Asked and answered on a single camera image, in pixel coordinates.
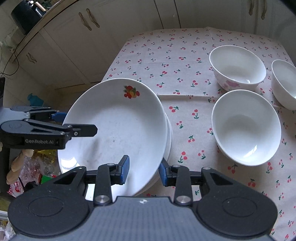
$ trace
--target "black appliance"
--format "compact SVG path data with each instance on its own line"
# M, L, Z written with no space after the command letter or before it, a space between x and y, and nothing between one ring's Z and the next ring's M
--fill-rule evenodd
M13 9L11 16L22 33L27 35L45 13L36 4L32 5L28 1L22 0Z

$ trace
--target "cabinet door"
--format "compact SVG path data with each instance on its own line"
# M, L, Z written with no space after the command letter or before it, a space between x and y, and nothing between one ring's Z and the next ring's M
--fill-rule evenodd
M17 56L20 67L36 81L54 88L83 84L37 33Z
M102 80L120 48L107 32L90 21L88 2L74 3L44 29L92 83Z
M213 27L245 33L255 31L256 4L254 1L175 0L181 28Z
M153 0L89 1L86 7L100 24L96 33L109 33L120 49L134 34L163 28Z
M280 0L259 0L256 34L280 41L296 64L296 16Z

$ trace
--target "tablecloth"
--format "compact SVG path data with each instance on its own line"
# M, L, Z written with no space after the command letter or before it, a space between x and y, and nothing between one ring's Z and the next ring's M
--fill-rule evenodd
M282 141L274 157L257 167L227 159L213 136L212 108L225 90L215 79L209 54L220 45L244 47L266 67L266 78L256 93L277 111ZM271 198L278 208L271 235L287 241L296 235L296 112L282 107L272 93L271 63L275 59L292 63L283 46L267 37L210 27L162 29L128 39L103 80L126 77L149 86L159 96L173 126L171 163L193 171L212 167ZM193 186L192 191L194 200L199 200L199 187ZM143 195L173 197L174 188L163 187L159 180Z

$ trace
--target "black pot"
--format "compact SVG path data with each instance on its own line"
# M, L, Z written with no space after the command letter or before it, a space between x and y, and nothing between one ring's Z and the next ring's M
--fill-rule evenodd
M42 18L25 0L13 9L11 16L24 35L27 35Z

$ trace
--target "fruit decal on plate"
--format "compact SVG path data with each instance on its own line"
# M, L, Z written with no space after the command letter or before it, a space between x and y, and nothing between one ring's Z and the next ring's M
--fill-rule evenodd
M129 99L136 98L137 96L140 95L140 92L137 91L136 88L133 88L130 85L124 86L123 91L125 92L124 97L128 97Z

